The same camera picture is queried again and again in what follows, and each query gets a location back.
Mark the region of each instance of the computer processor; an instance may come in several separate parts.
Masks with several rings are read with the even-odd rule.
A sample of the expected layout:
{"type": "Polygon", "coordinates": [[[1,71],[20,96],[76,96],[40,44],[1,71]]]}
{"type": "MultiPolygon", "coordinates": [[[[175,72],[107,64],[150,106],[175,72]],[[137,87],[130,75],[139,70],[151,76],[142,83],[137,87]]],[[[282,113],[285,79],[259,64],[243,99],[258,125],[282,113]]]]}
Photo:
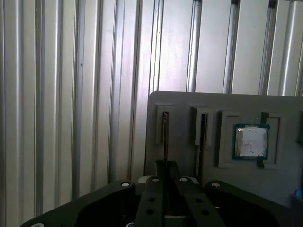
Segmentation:
{"type": "Polygon", "coordinates": [[[235,124],[233,159],[267,160],[268,124],[235,124]]]}

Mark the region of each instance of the blue object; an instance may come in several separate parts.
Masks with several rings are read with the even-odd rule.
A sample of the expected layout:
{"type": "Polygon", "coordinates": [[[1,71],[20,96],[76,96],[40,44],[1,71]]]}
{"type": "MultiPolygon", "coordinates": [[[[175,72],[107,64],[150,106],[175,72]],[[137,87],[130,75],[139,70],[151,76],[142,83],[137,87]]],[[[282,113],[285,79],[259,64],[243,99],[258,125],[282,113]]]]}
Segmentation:
{"type": "Polygon", "coordinates": [[[302,189],[295,190],[294,195],[303,199],[303,190],[302,189]]]}

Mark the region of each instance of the screw hole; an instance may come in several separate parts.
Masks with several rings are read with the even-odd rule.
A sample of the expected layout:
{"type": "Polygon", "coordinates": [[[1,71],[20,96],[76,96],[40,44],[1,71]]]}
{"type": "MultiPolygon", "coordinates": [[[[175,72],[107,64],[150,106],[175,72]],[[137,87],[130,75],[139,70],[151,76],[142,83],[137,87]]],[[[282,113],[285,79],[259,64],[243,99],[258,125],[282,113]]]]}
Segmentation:
{"type": "Polygon", "coordinates": [[[203,210],[202,212],[201,212],[203,215],[209,215],[209,211],[208,210],[203,210]]]}
{"type": "Polygon", "coordinates": [[[154,211],[153,211],[152,209],[147,209],[146,213],[147,213],[147,214],[153,214],[154,211]]]}

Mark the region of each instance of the bolt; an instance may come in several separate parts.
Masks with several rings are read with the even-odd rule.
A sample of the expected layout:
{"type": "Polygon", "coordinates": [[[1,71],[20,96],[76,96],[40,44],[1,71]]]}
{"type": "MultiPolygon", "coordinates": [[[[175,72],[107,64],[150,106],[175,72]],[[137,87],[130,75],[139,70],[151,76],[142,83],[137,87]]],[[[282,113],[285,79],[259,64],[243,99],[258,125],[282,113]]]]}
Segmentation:
{"type": "Polygon", "coordinates": [[[44,227],[42,223],[33,224],[31,227],[44,227]]]}
{"type": "Polygon", "coordinates": [[[214,182],[214,183],[212,183],[212,186],[213,186],[213,187],[215,187],[215,188],[219,188],[219,187],[220,187],[220,184],[219,184],[219,183],[214,182]]]}
{"type": "Polygon", "coordinates": [[[128,183],[128,182],[123,182],[123,183],[121,184],[121,186],[122,186],[122,187],[127,187],[127,186],[129,186],[129,183],[128,183]]]}

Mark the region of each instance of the metal wall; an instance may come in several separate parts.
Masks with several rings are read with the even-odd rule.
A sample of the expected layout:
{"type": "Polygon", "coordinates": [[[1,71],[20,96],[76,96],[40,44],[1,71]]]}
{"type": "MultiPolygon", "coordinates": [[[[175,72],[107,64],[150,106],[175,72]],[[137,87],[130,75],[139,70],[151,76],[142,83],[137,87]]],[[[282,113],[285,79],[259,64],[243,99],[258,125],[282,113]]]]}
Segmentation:
{"type": "Polygon", "coordinates": [[[303,2],[0,0],[0,226],[143,175],[155,90],[302,95],[303,2]]]}

